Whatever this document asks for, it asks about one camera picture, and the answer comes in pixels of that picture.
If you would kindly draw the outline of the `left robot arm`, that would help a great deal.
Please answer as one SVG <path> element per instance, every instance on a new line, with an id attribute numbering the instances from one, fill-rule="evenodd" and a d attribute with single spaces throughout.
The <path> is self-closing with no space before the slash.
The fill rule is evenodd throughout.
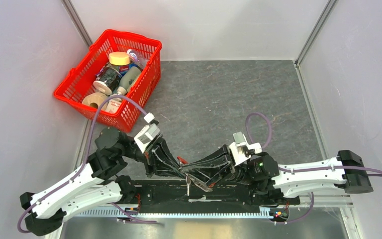
<path id="1" fill-rule="evenodd" d="M 131 178 L 121 175 L 125 158 L 141 162 L 149 176 L 180 177 L 181 164 L 170 153 L 159 128 L 145 126 L 137 136 L 108 127 L 95 140 L 96 151 L 71 174 L 39 193 L 20 196 L 25 233 L 44 236 L 73 216 L 105 204 L 130 204 L 138 198 Z"/>

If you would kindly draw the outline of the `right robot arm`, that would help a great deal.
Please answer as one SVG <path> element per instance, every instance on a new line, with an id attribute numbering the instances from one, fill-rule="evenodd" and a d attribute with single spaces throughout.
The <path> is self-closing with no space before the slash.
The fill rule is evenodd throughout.
<path id="1" fill-rule="evenodd" d="M 373 191 L 360 156 L 341 150 L 336 157 L 313 163 L 278 164 L 259 143 L 232 143 L 179 172 L 196 186 L 211 192 L 222 181 L 244 185 L 250 195 L 268 204 L 282 204 L 305 193 L 322 189 L 343 189 L 347 194 Z"/>

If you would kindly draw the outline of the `white red small bottle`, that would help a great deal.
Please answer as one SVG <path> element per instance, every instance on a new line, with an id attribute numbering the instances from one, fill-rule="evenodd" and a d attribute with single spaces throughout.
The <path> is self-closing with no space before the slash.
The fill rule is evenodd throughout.
<path id="1" fill-rule="evenodd" d="M 121 102 L 122 98 L 110 99 L 106 104 L 105 111 L 110 114 L 116 113 L 121 106 Z"/>

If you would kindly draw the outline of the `grey green bottle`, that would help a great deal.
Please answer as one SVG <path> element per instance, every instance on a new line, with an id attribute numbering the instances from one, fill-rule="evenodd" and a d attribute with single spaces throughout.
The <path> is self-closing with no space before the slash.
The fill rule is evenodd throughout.
<path id="1" fill-rule="evenodd" d="M 126 95 L 129 92 L 131 85 L 140 76 L 141 70 L 133 66 L 121 78 L 119 86 L 114 90 L 116 95 Z"/>

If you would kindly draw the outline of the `tape roll beige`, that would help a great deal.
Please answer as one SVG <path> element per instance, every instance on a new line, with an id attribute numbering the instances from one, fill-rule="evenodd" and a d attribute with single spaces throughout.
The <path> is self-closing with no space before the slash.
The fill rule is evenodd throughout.
<path id="1" fill-rule="evenodd" d="M 97 109 L 108 98 L 108 95 L 102 92 L 95 92 L 86 96 L 82 104 Z"/>

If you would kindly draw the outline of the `dark jar with beige lid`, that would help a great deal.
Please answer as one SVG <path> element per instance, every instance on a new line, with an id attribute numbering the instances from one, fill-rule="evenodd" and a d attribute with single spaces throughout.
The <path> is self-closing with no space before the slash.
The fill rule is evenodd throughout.
<path id="1" fill-rule="evenodd" d="M 111 95 L 112 92 L 119 86 L 121 74 L 115 66 L 111 64 L 106 65 L 97 74 L 93 82 L 93 87 L 101 93 Z"/>

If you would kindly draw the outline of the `red plastic basket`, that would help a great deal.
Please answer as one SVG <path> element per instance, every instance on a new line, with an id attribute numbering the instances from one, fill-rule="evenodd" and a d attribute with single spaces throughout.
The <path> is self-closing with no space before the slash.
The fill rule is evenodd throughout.
<path id="1" fill-rule="evenodd" d="M 86 118 L 92 120 L 95 116 L 95 108 L 82 104 L 82 100 L 95 92 L 93 82 L 97 74 L 110 64 L 108 55 L 111 52 L 127 52 L 131 60 L 129 65 L 115 66 L 123 77 L 133 66 L 141 70 L 140 76 L 131 85 L 125 95 L 144 107 L 152 92 L 161 78 L 162 43 L 159 40 L 145 36 L 116 31 L 105 30 L 102 35 L 89 47 L 88 54 L 73 68 L 55 89 L 55 98 L 70 104 Z M 115 127 L 123 132 L 131 132 L 141 111 L 129 101 L 122 99 L 121 106 L 114 114 L 105 111 L 107 103 L 102 103 L 97 122 Z"/>

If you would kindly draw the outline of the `jar with yellow lid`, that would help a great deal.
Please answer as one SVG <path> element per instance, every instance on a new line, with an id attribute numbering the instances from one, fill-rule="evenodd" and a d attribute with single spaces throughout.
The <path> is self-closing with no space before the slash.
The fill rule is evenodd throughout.
<path id="1" fill-rule="evenodd" d="M 110 64 L 116 65 L 116 66 L 129 65 L 131 62 L 129 58 L 129 54 L 127 52 L 121 52 L 121 51 L 109 53 L 108 59 Z"/>

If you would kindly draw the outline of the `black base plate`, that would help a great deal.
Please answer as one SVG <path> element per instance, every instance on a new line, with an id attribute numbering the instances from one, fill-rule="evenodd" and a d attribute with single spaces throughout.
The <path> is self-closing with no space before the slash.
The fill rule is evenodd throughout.
<path id="1" fill-rule="evenodd" d="M 256 213 L 260 206 L 300 205 L 299 197 L 287 199 L 280 192 L 260 195 L 245 185 L 228 182 L 217 184 L 212 192 L 191 185 L 190 196 L 184 180 L 133 180 L 131 184 L 140 196 L 131 203 L 140 203 L 142 213 Z"/>

